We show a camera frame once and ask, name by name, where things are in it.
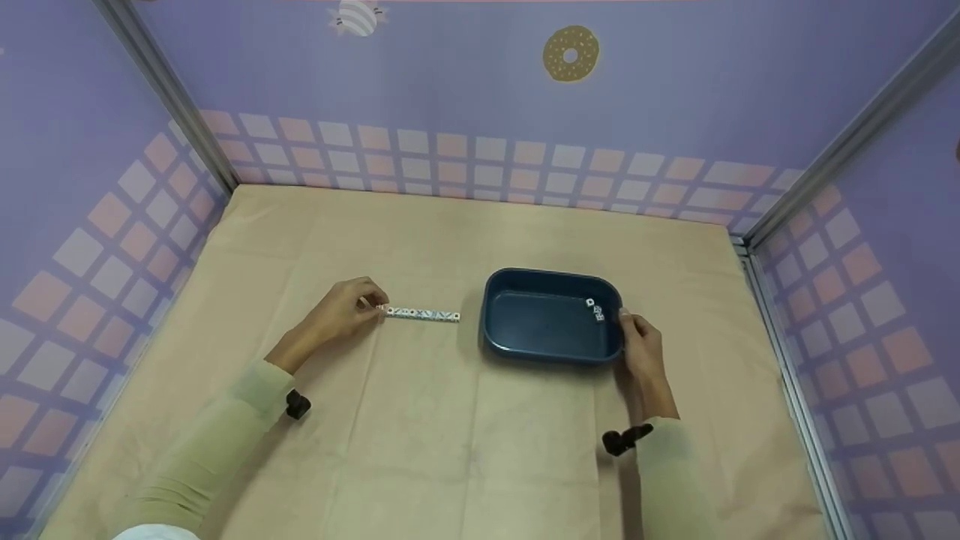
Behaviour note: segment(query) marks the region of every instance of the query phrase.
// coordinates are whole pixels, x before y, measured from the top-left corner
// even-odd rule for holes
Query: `tray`
[[[603,311],[598,322],[587,299]],[[481,314],[484,344],[500,356],[605,364],[620,356],[622,307],[613,285],[592,276],[503,268],[487,280]]]

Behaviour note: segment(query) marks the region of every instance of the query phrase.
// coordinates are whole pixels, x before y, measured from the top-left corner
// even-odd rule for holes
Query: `light green sleeve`
[[[716,512],[697,476],[694,452],[680,420],[652,418],[636,445],[645,540],[719,538]]]
[[[180,434],[123,511],[117,532],[163,524],[197,533],[210,505],[286,408],[293,376],[258,360]]]

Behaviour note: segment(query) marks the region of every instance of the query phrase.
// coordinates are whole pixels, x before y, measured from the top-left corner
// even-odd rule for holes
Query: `hand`
[[[356,334],[383,320],[376,306],[390,298],[370,278],[337,282],[303,320],[288,331],[266,360],[291,375],[323,345]]]
[[[625,307],[620,309],[620,327],[623,329],[627,369],[634,379],[666,379],[660,331],[643,317],[632,315]]]

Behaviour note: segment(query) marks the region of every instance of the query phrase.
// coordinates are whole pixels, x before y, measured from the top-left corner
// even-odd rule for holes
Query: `purple wall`
[[[137,7],[198,106],[238,128],[221,135],[248,182],[646,213],[744,233],[956,3],[388,2],[389,21],[367,37],[328,26],[335,1]],[[571,24],[591,29],[601,52],[586,79],[561,84],[541,51]],[[282,118],[304,137],[286,136]],[[386,143],[364,144],[361,126]],[[448,135],[462,151],[444,148]],[[255,142],[282,148],[259,153]]]
[[[960,538],[960,69],[764,245],[859,538]]]
[[[225,197],[90,2],[0,4],[0,537],[27,532]]]

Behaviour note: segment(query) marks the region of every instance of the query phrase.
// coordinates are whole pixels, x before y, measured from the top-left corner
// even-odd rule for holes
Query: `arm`
[[[639,401],[639,420],[654,427],[636,445],[643,537],[716,538],[716,514],[697,478],[695,453],[666,379],[660,331],[625,309],[620,313],[620,324],[627,367]]]
[[[339,282],[306,318],[205,408],[132,496],[119,530],[162,524],[196,534],[223,488],[286,407],[293,375],[323,344],[382,319],[389,299],[370,278]],[[138,537],[122,533],[121,538]]]

